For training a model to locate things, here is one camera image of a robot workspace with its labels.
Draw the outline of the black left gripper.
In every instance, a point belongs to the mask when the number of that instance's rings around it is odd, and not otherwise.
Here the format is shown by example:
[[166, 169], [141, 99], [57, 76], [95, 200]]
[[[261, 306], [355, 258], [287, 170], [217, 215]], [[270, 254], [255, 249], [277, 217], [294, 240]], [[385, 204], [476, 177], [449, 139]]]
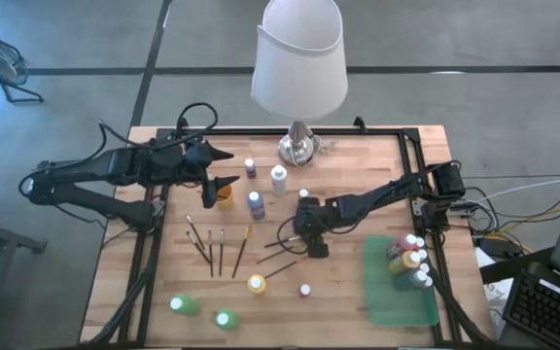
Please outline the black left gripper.
[[185, 164], [182, 168], [182, 182], [188, 186], [199, 184], [202, 188], [202, 204], [206, 209], [212, 208], [217, 201], [217, 191], [235, 181], [239, 176], [210, 178], [208, 166], [213, 161], [234, 158], [234, 154], [214, 148], [208, 141], [190, 146], [186, 151]]

